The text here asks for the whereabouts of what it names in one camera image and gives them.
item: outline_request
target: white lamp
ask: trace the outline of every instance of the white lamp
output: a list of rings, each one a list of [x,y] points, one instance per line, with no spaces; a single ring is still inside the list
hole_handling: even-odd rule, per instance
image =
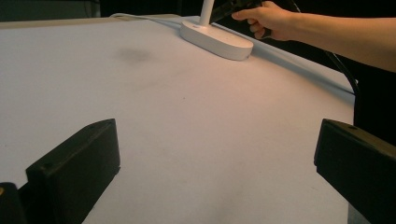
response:
[[[199,23],[183,21],[180,35],[187,41],[223,58],[242,61],[253,49],[253,43],[240,35],[235,35],[209,24],[215,0],[205,0]]]

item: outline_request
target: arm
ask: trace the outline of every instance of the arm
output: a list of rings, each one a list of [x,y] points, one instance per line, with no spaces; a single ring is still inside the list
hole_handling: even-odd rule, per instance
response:
[[[337,18],[284,10],[273,2],[233,14],[261,38],[265,28],[276,40],[295,40],[360,63],[396,72],[396,18]]]

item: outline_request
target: hand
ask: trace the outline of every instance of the hand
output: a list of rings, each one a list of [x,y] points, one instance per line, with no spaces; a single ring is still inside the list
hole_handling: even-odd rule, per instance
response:
[[[264,1],[262,7],[245,9],[233,13],[232,17],[237,21],[247,20],[250,31],[254,37],[262,39],[266,32],[270,32],[271,38],[276,40],[289,40],[288,21],[292,12],[282,9],[274,2]]]

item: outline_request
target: white cable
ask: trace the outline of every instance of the white cable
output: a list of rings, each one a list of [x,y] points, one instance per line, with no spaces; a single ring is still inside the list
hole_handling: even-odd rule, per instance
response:
[[[180,25],[180,22],[178,22],[178,21],[170,21],[169,19],[162,19],[162,18],[157,18],[157,17],[136,16],[136,15],[126,14],[126,13],[115,13],[110,16],[110,18],[116,18],[116,17],[131,17],[131,18],[149,20],[149,21],[164,21],[164,22],[172,22],[177,25]]]

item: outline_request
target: white tabletop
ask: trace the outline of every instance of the white tabletop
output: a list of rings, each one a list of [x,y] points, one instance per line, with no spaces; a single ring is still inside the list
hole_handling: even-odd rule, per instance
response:
[[[86,224],[347,223],[313,163],[322,119],[352,122],[347,80],[254,44],[237,62],[154,21],[0,30],[0,181],[114,118],[121,169]]]

